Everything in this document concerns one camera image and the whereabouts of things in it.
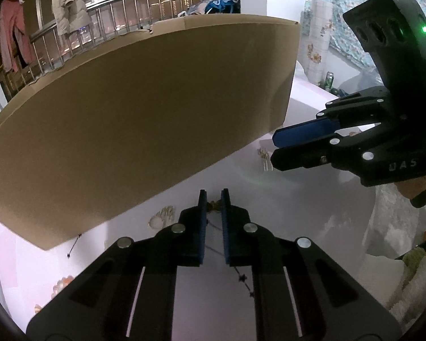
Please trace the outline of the person's right hand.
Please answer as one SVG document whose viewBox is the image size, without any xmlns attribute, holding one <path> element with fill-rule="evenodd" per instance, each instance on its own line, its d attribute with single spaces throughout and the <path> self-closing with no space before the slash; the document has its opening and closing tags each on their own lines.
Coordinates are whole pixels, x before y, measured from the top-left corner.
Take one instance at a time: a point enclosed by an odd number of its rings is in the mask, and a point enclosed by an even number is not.
<svg viewBox="0 0 426 341">
<path fill-rule="evenodd" d="M 396 182 L 396 188 L 415 208 L 426 206 L 426 176 Z"/>
</svg>

